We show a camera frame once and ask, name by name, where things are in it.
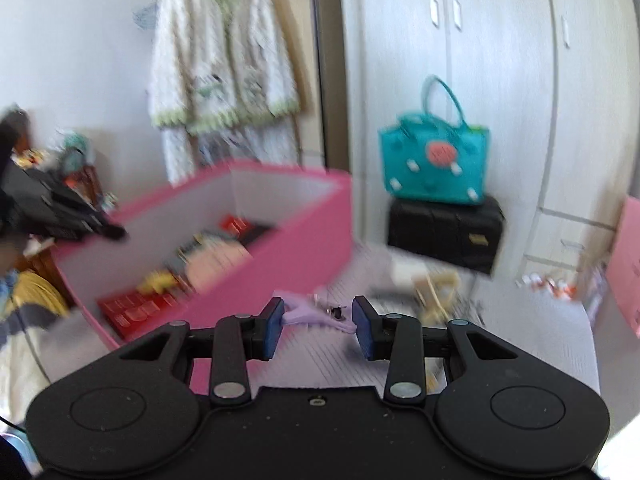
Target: white wardrobe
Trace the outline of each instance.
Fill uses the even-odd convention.
[[[385,242],[378,130],[437,74],[491,129],[506,217],[495,276],[573,272],[611,242],[640,131],[632,0],[343,0],[354,230]],[[444,93],[432,110],[455,120]]]

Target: black suitcase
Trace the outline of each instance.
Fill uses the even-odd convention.
[[[396,198],[389,211],[388,244],[491,274],[504,216],[493,197],[463,206]]]

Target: yellow cloth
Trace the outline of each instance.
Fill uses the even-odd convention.
[[[6,302],[4,315],[9,316],[16,308],[27,303],[39,304],[60,317],[66,317],[69,313],[69,307],[60,293],[32,270],[21,272],[18,276],[14,291]]]

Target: metal screw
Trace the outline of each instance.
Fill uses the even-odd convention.
[[[422,393],[422,388],[415,383],[396,383],[389,391],[398,399],[413,399]]]
[[[325,406],[326,399],[324,397],[314,397],[313,399],[309,399],[309,404],[317,407]]]
[[[220,383],[213,388],[213,393],[220,399],[237,399],[242,397],[246,388],[240,383]]]

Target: wardrobe door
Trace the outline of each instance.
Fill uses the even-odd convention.
[[[494,275],[513,277],[540,199],[554,93],[549,0],[448,0],[451,83],[491,129],[485,190],[506,217]]]
[[[444,0],[342,0],[350,106],[351,171],[362,210],[356,236],[382,242],[390,197],[382,182],[378,131],[422,108],[429,74],[447,79]],[[440,92],[434,110],[444,113]]]
[[[636,158],[640,50],[632,0],[553,0],[558,121],[543,206],[615,226]]]

